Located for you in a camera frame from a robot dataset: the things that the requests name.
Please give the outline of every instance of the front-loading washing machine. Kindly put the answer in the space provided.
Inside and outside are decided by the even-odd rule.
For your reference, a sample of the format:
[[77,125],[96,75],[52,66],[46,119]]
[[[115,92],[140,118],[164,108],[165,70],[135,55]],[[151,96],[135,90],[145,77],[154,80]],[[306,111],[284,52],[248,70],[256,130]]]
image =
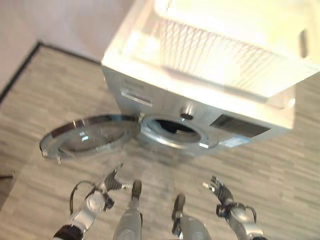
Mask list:
[[[294,87],[266,100],[156,64],[156,53],[148,56],[150,62],[132,54],[132,48],[141,43],[137,36],[148,32],[137,32],[137,22],[154,23],[141,15],[148,4],[135,2],[101,61],[121,112],[89,116],[54,129],[40,141],[44,158],[62,160],[113,151],[130,139],[149,150],[196,157],[266,140],[293,128]],[[157,51],[153,45],[149,49]]]

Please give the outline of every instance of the white laundry basket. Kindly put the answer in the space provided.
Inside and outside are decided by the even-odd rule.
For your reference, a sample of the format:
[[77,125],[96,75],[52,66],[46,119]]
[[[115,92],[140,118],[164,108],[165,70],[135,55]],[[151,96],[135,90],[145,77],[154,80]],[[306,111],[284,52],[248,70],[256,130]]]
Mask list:
[[156,0],[161,64],[266,99],[319,72],[300,54],[298,6],[261,2]]

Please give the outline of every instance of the open door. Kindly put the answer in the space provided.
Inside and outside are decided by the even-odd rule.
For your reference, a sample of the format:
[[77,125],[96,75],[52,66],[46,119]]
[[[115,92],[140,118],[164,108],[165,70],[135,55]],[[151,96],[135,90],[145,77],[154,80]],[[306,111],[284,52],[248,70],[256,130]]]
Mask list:
[[112,151],[140,132],[137,118],[99,115],[74,120],[45,135],[39,146],[46,159],[70,159]]

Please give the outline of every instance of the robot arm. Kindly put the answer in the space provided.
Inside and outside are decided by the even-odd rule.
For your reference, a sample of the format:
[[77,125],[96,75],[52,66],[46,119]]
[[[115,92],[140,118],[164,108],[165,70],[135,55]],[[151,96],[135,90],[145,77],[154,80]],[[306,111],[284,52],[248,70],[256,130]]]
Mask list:
[[[216,207],[218,217],[224,217],[230,228],[235,232],[238,240],[267,240],[262,229],[257,225],[257,214],[253,207],[234,201],[230,190],[212,176],[211,184],[203,183],[221,202]],[[254,218],[247,212],[252,210]]]
[[70,213],[71,216],[53,236],[53,240],[82,240],[85,233],[94,223],[100,212],[106,212],[114,205],[114,201],[109,197],[111,190],[127,189],[130,185],[121,184],[115,179],[118,170],[123,163],[118,165],[108,176],[95,186],[85,198],[79,209],[73,213],[73,194],[78,187],[74,187],[70,195]]

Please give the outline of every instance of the black baseboard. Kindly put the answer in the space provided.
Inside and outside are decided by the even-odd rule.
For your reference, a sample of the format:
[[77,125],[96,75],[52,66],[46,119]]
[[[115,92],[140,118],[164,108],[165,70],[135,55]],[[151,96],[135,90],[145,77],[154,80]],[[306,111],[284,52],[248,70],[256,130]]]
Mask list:
[[59,51],[61,53],[64,54],[68,54],[71,55],[73,57],[79,58],[79,59],[83,59],[85,61],[94,63],[94,64],[98,64],[100,65],[99,61],[96,60],[92,60],[90,58],[87,58],[85,56],[79,55],[77,53],[65,50],[63,48],[60,48],[58,46],[54,46],[54,45],[50,45],[50,44],[45,44],[41,41],[38,41],[36,43],[36,45],[33,47],[33,49],[30,51],[29,55],[25,58],[25,60],[23,61],[23,63],[21,64],[21,66],[18,68],[18,70],[15,72],[15,74],[13,75],[13,77],[10,79],[10,81],[7,83],[7,85],[4,87],[4,89],[2,90],[2,92],[0,93],[0,106],[1,103],[3,102],[3,100],[6,98],[7,94],[10,92],[10,90],[12,89],[12,87],[14,86],[14,84],[17,82],[17,80],[19,79],[21,73],[25,70],[25,68],[28,66],[28,64],[30,63],[30,61],[32,60],[33,56],[37,54],[37,52],[39,51],[40,47],[45,47],[45,48],[49,48],[49,49],[53,49],[56,51]]

